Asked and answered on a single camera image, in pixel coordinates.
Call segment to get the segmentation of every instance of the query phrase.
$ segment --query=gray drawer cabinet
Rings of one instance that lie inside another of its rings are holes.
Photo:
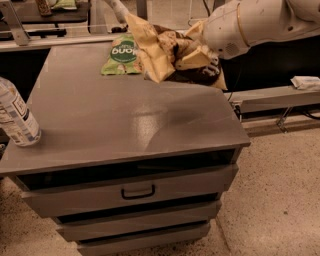
[[[29,101],[41,141],[10,142],[0,176],[82,255],[199,239],[249,138],[219,90],[100,76],[109,50],[51,49]]]

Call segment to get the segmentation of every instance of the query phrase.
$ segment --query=drawer handle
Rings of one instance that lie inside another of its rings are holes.
[[[155,185],[151,186],[151,192],[150,193],[144,194],[144,195],[138,195],[138,196],[127,196],[126,195],[126,191],[124,189],[121,189],[121,196],[125,200],[135,200],[135,199],[146,198],[146,197],[153,196],[155,193],[156,193],[156,186]]]

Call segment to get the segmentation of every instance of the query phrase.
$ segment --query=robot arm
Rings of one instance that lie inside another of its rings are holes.
[[[320,35],[317,0],[232,0],[204,24],[206,44],[231,59],[264,42],[284,42]]]

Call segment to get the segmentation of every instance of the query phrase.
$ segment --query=concrete floor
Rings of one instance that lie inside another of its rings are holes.
[[[169,3],[148,1],[154,24],[187,28],[191,16],[204,14],[196,0],[193,4],[199,12],[194,6],[193,14],[188,1],[162,1]],[[123,2],[135,11],[132,1]],[[222,208],[211,221],[208,236],[118,256],[320,255],[320,121],[289,117],[287,134],[273,119],[243,126],[252,144],[240,156],[240,170],[222,196]],[[8,178],[0,181],[0,255],[79,256],[76,244],[65,242],[55,232],[53,221],[39,218],[20,194]]]

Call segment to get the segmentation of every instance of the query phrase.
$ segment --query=green object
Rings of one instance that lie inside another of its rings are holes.
[[[57,3],[51,7],[52,10],[76,10],[76,1],[75,0],[58,0]]]
[[[121,35],[112,42],[107,63],[101,69],[102,75],[123,75],[141,73],[136,55],[137,49],[132,35]]]

